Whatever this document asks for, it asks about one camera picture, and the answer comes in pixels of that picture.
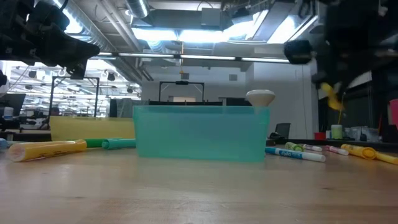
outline teal plastic bin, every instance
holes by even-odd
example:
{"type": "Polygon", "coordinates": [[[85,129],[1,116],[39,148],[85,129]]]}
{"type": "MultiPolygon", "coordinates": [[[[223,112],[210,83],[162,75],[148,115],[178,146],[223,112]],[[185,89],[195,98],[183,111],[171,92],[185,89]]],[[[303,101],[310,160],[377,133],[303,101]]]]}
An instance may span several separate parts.
{"type": "Polygon", "coordinates": [[[263,161],[269,109],[252,106],[135,106],[141,157],[263,161]]]}

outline chair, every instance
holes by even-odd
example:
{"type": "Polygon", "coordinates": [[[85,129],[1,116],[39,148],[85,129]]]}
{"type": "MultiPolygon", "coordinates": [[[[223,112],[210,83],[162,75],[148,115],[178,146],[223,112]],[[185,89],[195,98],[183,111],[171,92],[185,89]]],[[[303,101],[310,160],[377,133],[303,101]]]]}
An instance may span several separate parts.
{"type": "Polygon", "coordinates": [[[277,134],[279,135],[280,138],[289,139],[289,132],[290,132],[290,123],[279,123],[276,125],[275,132],[271,133],[269,138],[274,139],[277,134]]]}

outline yellow highlighter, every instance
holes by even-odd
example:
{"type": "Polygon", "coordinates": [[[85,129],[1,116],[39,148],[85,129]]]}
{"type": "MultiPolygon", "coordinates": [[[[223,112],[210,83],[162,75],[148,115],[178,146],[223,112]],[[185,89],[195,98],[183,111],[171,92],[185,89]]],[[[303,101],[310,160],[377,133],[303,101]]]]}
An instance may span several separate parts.
{"type": "Polygon", "coordinates": [[[344,144],[341,146],[342,149],[345,149],[349,152],[349,154],[362,157],[363,159],[372,160],[376,158],[376,150],[371,147],[362,147],[362,146],[353,146],[350,144],[344,144]]]}
{"type": "Polygon", "coordinates": [[[381,154],[380,152],[377,153],[376,158],[378,160],[384,161],[384,162],[388,162],[394,165],[398,165],[398,157],[394,157],[394,156],[389,156],[386,154],[381,154]]]}
{"type": "Polygon", "coordinates": [[[83,152],[86,148],[87,143],[84,140],[18,143],[8,149],[7,155],[14,162],[22,162],[83,152]]]}

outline white wall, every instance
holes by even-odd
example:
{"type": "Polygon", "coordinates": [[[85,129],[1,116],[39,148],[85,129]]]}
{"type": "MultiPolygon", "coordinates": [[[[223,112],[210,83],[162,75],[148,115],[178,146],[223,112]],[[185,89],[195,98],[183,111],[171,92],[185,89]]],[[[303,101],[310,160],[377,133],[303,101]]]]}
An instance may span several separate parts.
{"type": "MultiPolygon", "coordinates": [[[[278,123],[291,123],[291,139],[313,139],[318,131],[318,99],[311,75],[316,73],[316,65],[288,65],[279,63],[254,63],[246,73],[238,68],[184,68],[190,73],[190,82],[205,82],[205,100],[219,101],[219,97],[244,98],[255,89],[267,89],[276,94],[270,104],[271,120],[269,134],[278,123]],[[229,74],[238,74],[237,82],[229,81],[229,74]]],[[[180,80],[179,68],[149,70],[154,82],[142,84],[142,100],[158,100],[159,81],[180,80]]],[[[193,86],[171,84],[162,92],[161,101],[169,96],[195,97],[201,100],[201,93],[193,86]]]]}
{"type": "MultiPolygon", "coordinates": [[[[211,68],[209,70],[202,67],[187,67],[183,70],[190,74],[190,82],[205,83],[205,100],[219,101],[220,97],[244,98],[246,96],[245,73],[241,72],[239,68],[211,68]],[[237,74],[238,80],[229,81],[229,74],[237,74]]],[[[159,100],[160,81],[180,80],[180,68],[178,67],[148,68],[148,72],[155,81],[142,83],[142,100],[159,100]]],[[[197,101],[201,101],[201,85],[170,84],[168,87],[167,85],[166,83],[162,85],[162,90],[164,90],[161,101],[167,101],[170,96],[195,97],[197,101]]]]}
{"type": "Polygon", "coordinates": [[[313,104],[313,94],[317,97],[310,78],[309,65],[254,63],[249,68],[246,89],[266,89],[276,95],[269,105],[269,133],[278,123],[291,123],[289,138],[313,139],[314,131],[318,131],[318,105],[313,104]]]}

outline workbench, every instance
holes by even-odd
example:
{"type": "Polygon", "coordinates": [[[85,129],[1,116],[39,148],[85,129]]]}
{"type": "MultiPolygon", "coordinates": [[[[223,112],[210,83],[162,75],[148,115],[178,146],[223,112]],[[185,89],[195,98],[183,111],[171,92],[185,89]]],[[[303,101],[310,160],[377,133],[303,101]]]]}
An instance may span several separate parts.
{"type": "Polygon", "coordinates": [[[398,166],[140,158],[92,149],[12,163],[0,153],[0,223],[397,223],[398,166]]]}

